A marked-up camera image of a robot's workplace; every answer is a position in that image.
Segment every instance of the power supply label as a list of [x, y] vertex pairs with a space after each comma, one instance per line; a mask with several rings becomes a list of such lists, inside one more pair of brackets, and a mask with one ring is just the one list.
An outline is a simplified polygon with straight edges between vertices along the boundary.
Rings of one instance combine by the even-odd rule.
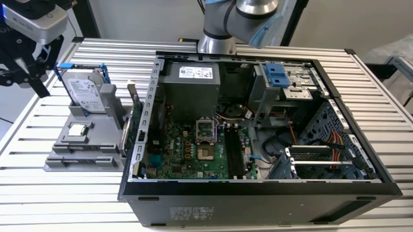
[[98, 88], [91, 80], [70, 79], [71, 90], [78, 104], [91, 113], [103, 113], [105, 106]]
[[213, 79], [213, 68], [181, 67], [180, 78]]
[[214, 207], [170, 207], [173, 220], [212, 220]]

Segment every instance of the slotted metal surface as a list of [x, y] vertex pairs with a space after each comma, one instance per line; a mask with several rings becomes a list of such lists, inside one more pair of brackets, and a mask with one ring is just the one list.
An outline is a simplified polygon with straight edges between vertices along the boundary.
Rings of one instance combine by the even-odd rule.
[[[194, 43], [139, 43], [86, 39], [74, 44], [62, 61], [106, 63], [117, 95], [131, 104], [127, 80], [137, 83], [145, 99], [157, 50], [196, 52]], [[240, 55], [313, 58], [333, 80], [347, 106], [404, 197], [340, 226], [174, 228], [176, 231], [335, 231], [411, 232], [413, 230], [413, 123], [409, 114], [389, 95], [357, 56], [339, 49], [238, 45]], [[0, 231], [114, 232], [143, 229], [127, 204], [117, 200], [122, 173], [46, 173], [46, 157], [70, 111], [62, 83], [51, 79], [53, 96], [31, 100], [11, 131], [0, 142]]]

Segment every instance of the blue clip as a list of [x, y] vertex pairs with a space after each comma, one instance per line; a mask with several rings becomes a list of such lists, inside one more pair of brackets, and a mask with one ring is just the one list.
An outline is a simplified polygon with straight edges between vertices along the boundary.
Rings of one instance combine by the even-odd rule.
[[285, 74], [285, 69], [281, 64], [266, 63], [265, 74], [270, 79], [272, 87], [289, 87], [290, 80]]
[[62, 75], [61, 75], [61, 73], [59, 73], [59, 68], [58, 68], [57, 66], [54, 67], [54, 72], [55, 72], [55, 74], [57, 74], [57, 76], [58, 76], [58, 80], [59, 80], [59, 81], [63, 81], [63, 80], [62, 80]]
[[103, 80], [106, 84], [111, 83], [111, 79], [110, 79], [110, 72], [109, 72], [109, 67], [105, 65], [105, 63], [102, 63], [102, 65], [99, 66], [99, 68], [103, 71]]
[[261, 159], [262, 159], [261, 156], [256, 156], [256, 155], [253, 155], [253, 154], [249, 154], [248, 157], [249, 157], [249, 158], [253, 158], [253, 159], [257, 159], [257, 160], [261, 160]]
[[62, 69], [73, 69], [74, 67], [75, 67], [75, 64], [73, 64], [73, 63], [62, 63], [59, 65], [59, 68], [62, 68]]

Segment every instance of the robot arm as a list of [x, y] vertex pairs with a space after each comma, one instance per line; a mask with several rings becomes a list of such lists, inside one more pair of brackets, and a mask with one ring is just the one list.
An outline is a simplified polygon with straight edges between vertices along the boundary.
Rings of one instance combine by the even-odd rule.
[[[50, 92], [43, 84], [46, 70], [57, 64], [63, 44], [63, 32], [69, 21], [66, 10], [74, 0], [0, 0], [3, 19], [0, 19], [0, 85], [31, 87], [43, 98]], [[42, 53], [32, 53], [37, 43]]]
[[[200, 53], [236, 54], [238, 38], [256, 48], [270, 44], [282, 23], [284, 8], [278, 0], [205, 0], [205, 34]], [[43, 85], [46, 70], [55, 66], [69, 21], [66, 10], [75, 0], [0, 0], [0, 85], [34, 88], [43, 98], [50, 92]], [[32, 53], [43, 45], [39, 57]]]
[[236, 54], [236, 40], [256, 48], [268, 46], [282, 23], [288, 4], [278, 0], [206, 0], [205, 34], [200, 53]]

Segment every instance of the yellow wire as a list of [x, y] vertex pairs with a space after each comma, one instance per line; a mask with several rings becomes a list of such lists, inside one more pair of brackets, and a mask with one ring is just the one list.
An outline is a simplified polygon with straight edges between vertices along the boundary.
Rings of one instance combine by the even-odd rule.
[[340, 135], [339, 133], [337, 133], [337, 135], [339, 135], [339, 138], [340, 138], [340, 143], [341, 143], [341, 145], [344, 145], [343, 137], [341, 137], [341, 135]]

